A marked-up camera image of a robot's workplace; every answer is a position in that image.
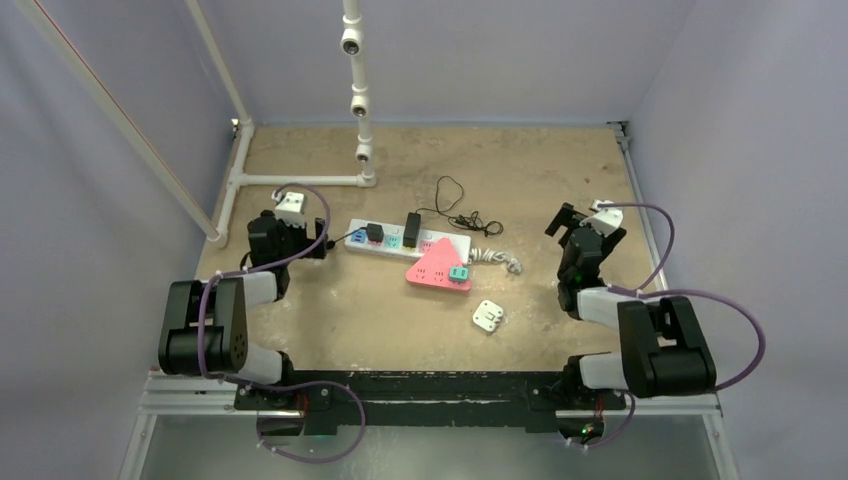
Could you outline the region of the white multicolour power strip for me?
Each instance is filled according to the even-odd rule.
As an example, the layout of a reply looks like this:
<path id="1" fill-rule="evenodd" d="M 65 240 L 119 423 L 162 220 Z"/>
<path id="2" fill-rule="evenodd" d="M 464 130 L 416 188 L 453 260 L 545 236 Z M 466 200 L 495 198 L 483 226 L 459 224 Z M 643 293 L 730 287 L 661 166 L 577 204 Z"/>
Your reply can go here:
<path id="1" fill-rule="evenodd" d="M 369 239 L 367 227 L 371 224 L 381 227 L 383 233 L 381 241 L 372 241 Z M 351 235 L 343 239 L 343 245 L 350 251 L 417 261 L 438 241 L 448 239 L 463 264 L 468 264 L 470 260 L 472 242 L 471 237 L 468 235 L 420 229 L 414 246 L 407 247 L 403 244 L 403 225 L 354 218 L 350 221 L 348 230 L 351 232 Z"/>

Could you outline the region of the pink triangular power socket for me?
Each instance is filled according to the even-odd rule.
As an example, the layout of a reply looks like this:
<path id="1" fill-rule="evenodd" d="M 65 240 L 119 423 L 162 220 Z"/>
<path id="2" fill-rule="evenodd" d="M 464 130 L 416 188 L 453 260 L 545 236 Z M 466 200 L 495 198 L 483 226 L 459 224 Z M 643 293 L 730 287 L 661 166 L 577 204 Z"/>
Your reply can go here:
<path id="1" fill-rule="evenodd" d="M 457 249 L 449 239 L 438 240 L 430 249 L 407 270 L 405 279 L 409 284 L 456 292 L 471 290 L 471 279 L 465 283 L 455 283 L 448 279 L 451 266 L 465 266 Z"/>

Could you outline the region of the white square plug adapter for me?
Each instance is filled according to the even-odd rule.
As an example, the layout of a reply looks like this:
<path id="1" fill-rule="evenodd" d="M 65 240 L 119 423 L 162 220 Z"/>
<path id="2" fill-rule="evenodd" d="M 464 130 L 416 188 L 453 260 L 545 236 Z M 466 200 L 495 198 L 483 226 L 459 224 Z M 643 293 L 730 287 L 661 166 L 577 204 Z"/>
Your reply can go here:
<path id="1" fill-rule="evenodd" d="M 486 332 L 494 333 L 505 317 L 504 309 L 490 300 L 483 300 L 472 314 L 472 323 Z"/>

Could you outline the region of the teal white plug adapter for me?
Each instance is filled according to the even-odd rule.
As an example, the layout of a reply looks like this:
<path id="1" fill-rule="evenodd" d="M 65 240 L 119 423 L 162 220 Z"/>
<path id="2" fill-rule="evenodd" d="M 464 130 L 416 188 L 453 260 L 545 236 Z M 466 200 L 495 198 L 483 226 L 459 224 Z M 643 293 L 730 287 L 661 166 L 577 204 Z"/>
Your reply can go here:
<path id="1" fill-rule="evenodd" d="M 464 266 L 451 266 L 448 270 L 448 279 L 455 283 L 465 283 L 469 279 L 469 269 Z"/>

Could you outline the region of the black power adapter with switch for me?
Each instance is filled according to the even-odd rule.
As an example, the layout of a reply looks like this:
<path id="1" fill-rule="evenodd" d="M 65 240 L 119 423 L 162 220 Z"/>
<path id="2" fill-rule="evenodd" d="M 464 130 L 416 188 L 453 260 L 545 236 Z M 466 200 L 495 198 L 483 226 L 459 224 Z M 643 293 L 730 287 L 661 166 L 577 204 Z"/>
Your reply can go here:
<path id="1" fill-rule="evenodd" d="M 343 241 L 350 239 L 354 243 L 367 243 L 367 242 L 376 242 L 380 243 L 384 238 L 384 230 L 383 227 L 377 223 L 366 223 L 363 226 L 360 226 L 356 229 L 347 232 L 340 238 L 335 240 L 329 240 L 327 242 L 327 249 L 332 250 Z"/>

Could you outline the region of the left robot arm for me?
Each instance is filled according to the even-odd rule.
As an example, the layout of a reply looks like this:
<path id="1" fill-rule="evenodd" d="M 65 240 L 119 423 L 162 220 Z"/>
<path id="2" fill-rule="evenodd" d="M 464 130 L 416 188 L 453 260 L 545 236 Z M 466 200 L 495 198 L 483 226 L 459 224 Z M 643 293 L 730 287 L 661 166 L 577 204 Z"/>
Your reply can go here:
<path id="1" fill-rule="evenodd" d="M 247 314 L 285 297 L 292 261 L 326 257 L 327 221 L 316 218 L 314 228 L 311 238 L 305 225 L 265 210 L 247 224 L 249 251 L 241 270 L 172 283 L 158 344 L 160 370 L 259 385 L 260 397 L 272 408 L 292 405 L 298 382 L 290 376 L 291 360 L 249 339 Z"/>

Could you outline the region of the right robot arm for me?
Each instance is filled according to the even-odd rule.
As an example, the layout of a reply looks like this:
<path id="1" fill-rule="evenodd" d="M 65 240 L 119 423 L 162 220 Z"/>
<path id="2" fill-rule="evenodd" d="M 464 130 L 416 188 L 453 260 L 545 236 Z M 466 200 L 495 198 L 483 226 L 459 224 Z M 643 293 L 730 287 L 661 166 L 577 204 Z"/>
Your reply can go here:
<path id="1" fill-rule="evenodd" d="M 616 352 L 571 356 L 554 392 L 576 407 L 600 391 L 618 390 L 637 398 L 700 395 L 716 385 L 716 367 L 691 302 L 683 296 L 649 300 L 617 290 L 600 267 L 625 237 L 618 208 L 595 207 L 593 214 L 563 204 L 545 230 L 562 257 L 557 295 L 562 311 L 577 321 L 615 331 Z"/>

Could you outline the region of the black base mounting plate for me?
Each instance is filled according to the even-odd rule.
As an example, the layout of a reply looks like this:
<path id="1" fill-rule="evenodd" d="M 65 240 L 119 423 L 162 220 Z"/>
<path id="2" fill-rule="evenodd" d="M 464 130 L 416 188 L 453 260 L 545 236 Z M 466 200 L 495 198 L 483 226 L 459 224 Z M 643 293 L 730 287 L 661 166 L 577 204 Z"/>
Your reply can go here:
<path id="1" fill-rule="evenodd" d="M 285 382 L 294 392 L 259 387 L 237 393 L 242 411 L 291 413 L 306 435 L 340 426 L 510 427 L 555 433 L 566 413 L 591 417 L 598 406 L 618 412 L 615 394 L 569 387 L 558 371 L 300 370 Z"/>

